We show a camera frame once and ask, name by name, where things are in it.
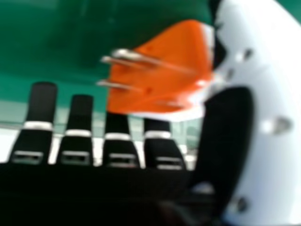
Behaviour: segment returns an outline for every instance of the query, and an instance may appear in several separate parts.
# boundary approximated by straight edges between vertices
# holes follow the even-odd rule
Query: green background
[[[300,0],[279,2],[301,20]],[[64,130],[72,95],[90,94],[94,135],[102,136],[107,90],[95,83],[109,68],[100,57],[191,18],[211,22],[206,0],[0,0],[0,126],[21,127],[32,83],[52,81],[59,88],[56,132]],[[174,136],[184,144],[187,133],[196,143],[199,125],[174,123]],[[131,118],[131,126],[141,140],[142,121]]]

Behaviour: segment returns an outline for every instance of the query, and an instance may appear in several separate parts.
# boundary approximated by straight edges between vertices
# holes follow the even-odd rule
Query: green surface
[[[301,20],[300,0],[280,1]],[[107,90],[95,82],[108,76],[99,63],[114,48],[133,48],[184,20],[210,22],[206,0],[0,0],[0,120],[20,127],[30,86],[52,81],[59,87],[56,131],[62,132],[73,94],[95,97],[94,132],[101,136]],[[141,121],[132,119],[134,127]],[[176,123],[185,143],[187,128]],[[134,139],[141,139],[141,130]]]

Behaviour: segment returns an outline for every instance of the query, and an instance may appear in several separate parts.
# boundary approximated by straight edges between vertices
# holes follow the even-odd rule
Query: orange object
[[[171,113],[192,107],[188,101],[198,81],[210,81],[211,60],[201,23],[187,20],[175,24],[134,51],[160,60],[160,64],[135,62],[129,67],[113,65],[109,81],[133,89],[111,88],[108,111],[119,114]]]

